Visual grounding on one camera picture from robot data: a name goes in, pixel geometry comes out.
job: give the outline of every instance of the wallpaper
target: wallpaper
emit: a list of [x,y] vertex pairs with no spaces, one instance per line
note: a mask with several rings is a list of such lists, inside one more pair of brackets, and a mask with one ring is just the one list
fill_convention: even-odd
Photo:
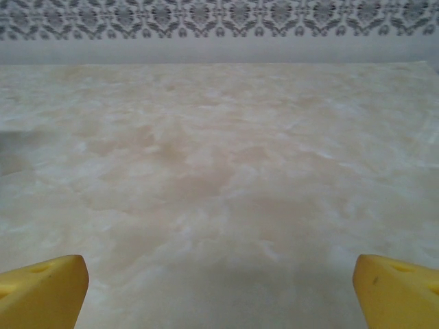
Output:
[[439,0],[0,0],[0,40],[428,36]]

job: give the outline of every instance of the damask wallpaper border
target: damask wallpaper border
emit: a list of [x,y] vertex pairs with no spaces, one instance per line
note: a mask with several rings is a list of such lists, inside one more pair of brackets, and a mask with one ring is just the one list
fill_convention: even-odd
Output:
[[439,0],[0,0],[0,40],[429,36]]

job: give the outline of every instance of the marble countertop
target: marble countertop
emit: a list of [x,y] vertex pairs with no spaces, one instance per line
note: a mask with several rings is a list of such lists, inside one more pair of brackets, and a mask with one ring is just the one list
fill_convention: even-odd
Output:
[[365,328],[359,254],[439,267],[425,63],[0,66],[0,271],[81,254],[77,329]]

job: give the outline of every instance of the yellow object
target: yellow object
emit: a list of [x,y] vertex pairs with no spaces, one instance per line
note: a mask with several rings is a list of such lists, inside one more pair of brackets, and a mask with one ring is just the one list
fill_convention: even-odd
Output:
[[355,292],[371,329],[439,329],[439,271],[361,255]]
[[1,329],[72,329],[88,288],[81,256],[0,274]]

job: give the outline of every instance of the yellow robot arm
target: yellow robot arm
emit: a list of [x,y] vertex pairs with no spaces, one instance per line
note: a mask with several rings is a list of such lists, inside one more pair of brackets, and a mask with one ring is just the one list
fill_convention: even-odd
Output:
[[353,284],[370,329],[439,329],[439,271],[361,255]]
[[0,328],[73,329],[88,288],[81,256],[0,274]]

